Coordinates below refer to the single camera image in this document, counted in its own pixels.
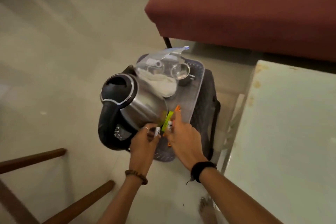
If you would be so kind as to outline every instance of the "chair leg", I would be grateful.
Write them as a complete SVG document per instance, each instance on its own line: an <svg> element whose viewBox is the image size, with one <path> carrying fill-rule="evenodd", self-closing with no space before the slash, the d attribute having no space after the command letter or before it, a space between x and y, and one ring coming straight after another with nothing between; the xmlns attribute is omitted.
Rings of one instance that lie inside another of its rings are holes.
<svg viewBox="0 0 336 224"><path fill-rule="evenodd" d="M0 180L0 203L17 224L40 224L2 180Z"/></svg>
<svg viewBox="0 0 336 224"><path fill-rule="evenodd" d="M108 192L110 192L115 185L114 181L108 181L103 184L90 194L87 194L82 199L73 203L69 207L65 208L63 211L57 213L47 221L42 224L67 224L80 215L83 211L88 209L91 205L93 205L96 201L105 196Z"/></svg>
<svg viewBox="0 0 336 224"><path fill-rule="evenodd" d="M168 37L164 37L163 40L165 41L165 44L166 44L167 48L168 49L171 48L171 43L170 43L169 38Z"/></svg>
<svg viewBox="0 0 336 224"><path fill-rule="evenodd" d="M60 148L57 150L46 151L39 154L0 162L0 174L4 174L22 167L27 167L39 162L46 161L48 159L57 158L63 156L66 152L67 150L65 148Z"/></svg>

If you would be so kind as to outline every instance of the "person's left hand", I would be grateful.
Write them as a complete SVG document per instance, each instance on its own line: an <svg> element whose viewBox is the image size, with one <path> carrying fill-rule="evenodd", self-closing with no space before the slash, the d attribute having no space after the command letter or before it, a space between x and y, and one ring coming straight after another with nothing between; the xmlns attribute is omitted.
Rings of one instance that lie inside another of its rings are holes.
<svg viewBox="0 0 336 224"><path fill-rule="evenodd" d="M131 140L131 159L129 162L129 169L137 171L139 174L144 176L147 175L153 162L155 149L161 137L158 135L154 137L151 142L149 141L147 133L150 128L156 126L157 125L153 123L146 124Z"/></svg>

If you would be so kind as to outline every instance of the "hand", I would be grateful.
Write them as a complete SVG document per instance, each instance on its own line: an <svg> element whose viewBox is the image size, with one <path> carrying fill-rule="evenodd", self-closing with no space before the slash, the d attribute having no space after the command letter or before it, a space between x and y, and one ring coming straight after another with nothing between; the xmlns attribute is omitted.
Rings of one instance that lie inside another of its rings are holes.
<svg viewBox="0 0 336 224"><path fill-rule="evenodd" d="M202 152L201 135L189 123L182 121L181 112L175 111L175 125L172 132L165 131L175 155L191 171L198 162L208 161Z"/></svg>
<svg viewBox="0 0 336 224"><path fill-rule="evenodd" d="M154 137L150 142L147 133L150 128L156 127L156 124L146 124L131 140L131 159L129 169L137 171L139 174L146 176L153 162L156 146L159 142L160 135Z"/></svg>

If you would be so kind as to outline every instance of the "kettle lid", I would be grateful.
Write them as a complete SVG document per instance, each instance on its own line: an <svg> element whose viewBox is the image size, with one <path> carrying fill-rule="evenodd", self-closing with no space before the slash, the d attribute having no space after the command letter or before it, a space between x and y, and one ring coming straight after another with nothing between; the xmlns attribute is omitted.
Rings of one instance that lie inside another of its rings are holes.
<svg viewBox="0 0 336 224"><path fill-rule="evenodd" d="M127 105L137 93L137 84L131 75L115 74L104 83L100 91L100 100L111 101L117 105Z"/></svg>

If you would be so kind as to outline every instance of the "foot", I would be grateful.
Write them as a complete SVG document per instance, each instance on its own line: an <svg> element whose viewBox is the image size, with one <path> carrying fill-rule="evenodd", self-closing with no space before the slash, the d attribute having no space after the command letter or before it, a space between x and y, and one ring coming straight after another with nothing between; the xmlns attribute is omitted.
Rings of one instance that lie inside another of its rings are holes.
<svg viewBox="0 0 336 224"><path fill-rule="evenodd" d="M204 224L217 224L215 209L211 198L202 197L199 201L199 215Z"/></svg>

